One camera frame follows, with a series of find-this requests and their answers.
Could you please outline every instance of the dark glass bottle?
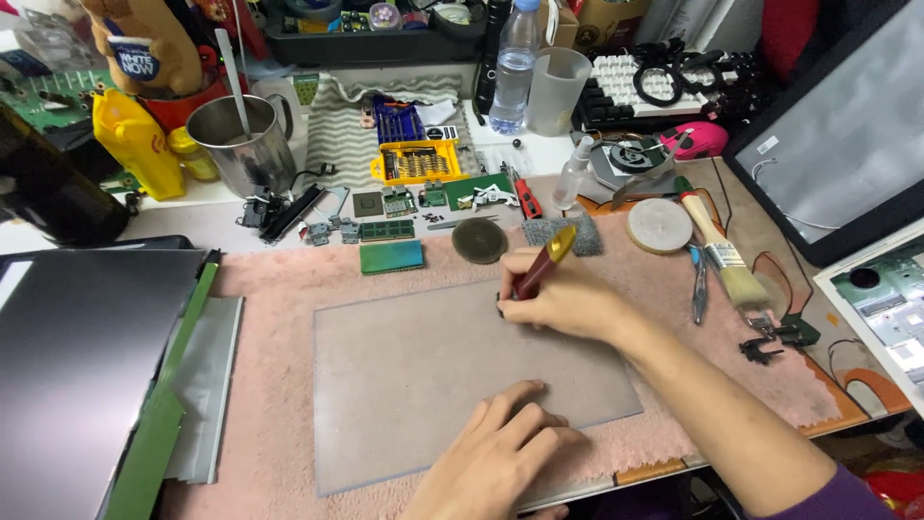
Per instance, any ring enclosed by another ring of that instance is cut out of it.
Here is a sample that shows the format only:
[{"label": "dark glass bottle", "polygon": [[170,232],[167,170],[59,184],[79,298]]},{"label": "dark glass bottle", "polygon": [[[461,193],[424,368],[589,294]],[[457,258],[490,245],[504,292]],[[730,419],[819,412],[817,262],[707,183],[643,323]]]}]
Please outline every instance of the dark glass bottle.
[{"label": "dark glass bottle", "polygon": [[115,240],[128,210],[78,172],[12,108],[0,102],[0,208],[63,247]]}]

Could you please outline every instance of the purple sleeve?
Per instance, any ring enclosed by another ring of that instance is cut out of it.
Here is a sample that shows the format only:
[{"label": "purple sleeve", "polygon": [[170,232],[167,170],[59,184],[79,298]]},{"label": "purple sleeve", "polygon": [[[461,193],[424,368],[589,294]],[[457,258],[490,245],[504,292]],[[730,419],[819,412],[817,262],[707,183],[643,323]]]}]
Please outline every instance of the purple sleeve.
[{"label": "purple sleeve", "polygon": [[764,520],[895,520],[898,516],[869,491],[866,483],[847,468],[837,473],[824,488],[804,501]]}]

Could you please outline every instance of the frosted plastic cup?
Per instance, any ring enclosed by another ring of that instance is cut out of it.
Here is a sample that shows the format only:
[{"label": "frosted plastic cup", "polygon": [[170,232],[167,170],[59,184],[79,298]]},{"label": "frosted plastic cup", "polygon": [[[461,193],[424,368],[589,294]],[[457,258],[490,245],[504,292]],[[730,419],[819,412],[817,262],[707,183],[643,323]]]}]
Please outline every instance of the frosted plastic cup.
[{"label": "frosted plastic cup", "polygon": [[549,47],[537,54],[526,106],[526,128],[545,137],[565,133],[593,65],[571,49]]}]

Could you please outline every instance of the round disc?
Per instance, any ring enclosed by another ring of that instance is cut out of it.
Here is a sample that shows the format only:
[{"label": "round disc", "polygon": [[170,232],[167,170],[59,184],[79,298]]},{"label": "round disc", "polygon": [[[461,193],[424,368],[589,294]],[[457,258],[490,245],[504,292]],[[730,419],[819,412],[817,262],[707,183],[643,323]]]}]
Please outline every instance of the round disc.
[{"label": "round disc", "polygon": [[507,250],[507,236],[491,220],[469,218],[453,229],[453,247],[472,264],[490,264]]},{"label": "round disc", "polygon": [[665,199],[646,199],[629,210],[628,233],[645,251],[669,254],[690,241],[693,221],[678,204]]}]

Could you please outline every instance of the brown box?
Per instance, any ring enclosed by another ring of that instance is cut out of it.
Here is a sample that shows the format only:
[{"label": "brown box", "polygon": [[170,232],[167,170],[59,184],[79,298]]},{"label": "brown box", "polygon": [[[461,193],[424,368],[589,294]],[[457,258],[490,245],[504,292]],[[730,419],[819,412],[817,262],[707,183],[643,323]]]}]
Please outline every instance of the brown box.
[{"label": "brown box", "polygon": [[574,49],[612,52],[632,44],[651,0],[568,0],[568,4],[577,15]]},{"label": "brown box", "polygon": [[549,2],[550,0],[542,0],[539,4],[539,26],[542,27],[542,45],[539,48],[564,47],[565,49],[570,49],[575,44],[575,37],[578,36],[578,17],[571,12],[571,7],[568,7],[567,3],[562,0],[564,7],[558,9],[558,29],[555,30],[555,40],[549,45],[545,41],[545,29],[549,25]]}]

